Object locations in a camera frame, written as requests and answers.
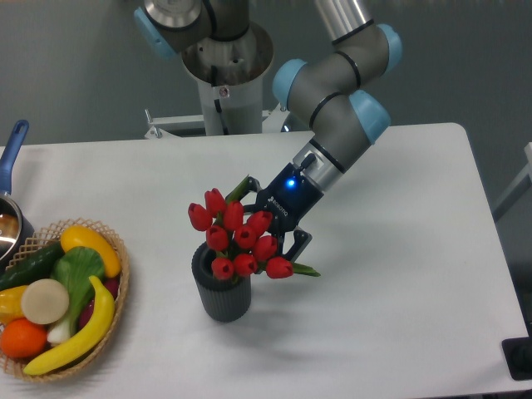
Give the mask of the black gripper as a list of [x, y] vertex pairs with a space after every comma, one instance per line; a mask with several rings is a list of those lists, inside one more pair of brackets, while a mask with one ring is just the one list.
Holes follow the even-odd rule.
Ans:
[[[255, 200], [248, 204], [243, 202], [244, 210], [271, 213], [273, 219], [268, 232], [278, 236], [277, 255], [296, 261], [313, 239], [309, 232], [297, 226], [298, 222], [323, 197], [323, 192], [293, 164], [287, 164], [265, 189], [256, 178], [247, 176], [243, 200], [251, 194], [255, 194]], [[286, 232], [289, 231], [293, 243], [284, 251]]]

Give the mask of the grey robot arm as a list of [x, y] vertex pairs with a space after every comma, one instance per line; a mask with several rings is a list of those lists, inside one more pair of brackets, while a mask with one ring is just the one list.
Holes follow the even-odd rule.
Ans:
[[[296, 259], [311, 237], [301, 218], [332, 184], [377, 141], [391, 123], [387, 111], [362, 88], [392, 70], [402, 56], [401, 39], [376, 24], [361, 1], [318, 1], [333, 51], [320, 62], [285, 62], [273, 79], [279, 105], [298, 118], [313, 138], [266, 188], [249, 210], [273, 214], [278, 241], [292, 233]], [[249, 17], [246, 1], [144, 1], [135, 23], [163, 58], [180, 57], [195, 79], [207, 135], [259, 133], [263, 129], [264, 74], [273, 61], [270, 36]]]

